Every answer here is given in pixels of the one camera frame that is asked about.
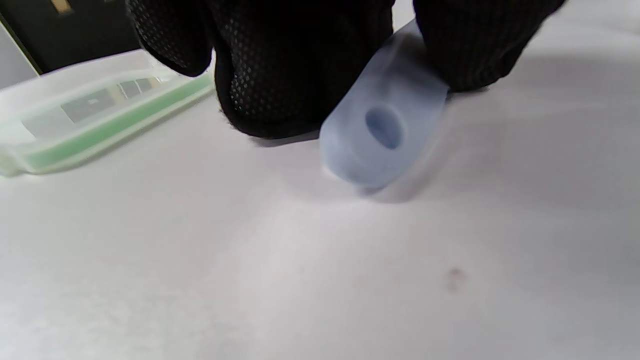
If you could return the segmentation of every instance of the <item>white surface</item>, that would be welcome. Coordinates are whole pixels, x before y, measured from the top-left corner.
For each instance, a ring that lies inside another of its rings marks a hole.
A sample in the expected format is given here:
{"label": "white surface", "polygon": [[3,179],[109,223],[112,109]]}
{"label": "white surface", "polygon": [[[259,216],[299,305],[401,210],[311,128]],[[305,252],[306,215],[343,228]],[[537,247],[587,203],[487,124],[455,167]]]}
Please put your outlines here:
{"label": "white surface", "polygon": [[639,94],[640,38],[558,17],[376,195],[214,99],[2,179],[0,359],[637,359]]}
{"label": "white surface", "polygon": [[37,73],[0,24],[0,89],[35,77]]}

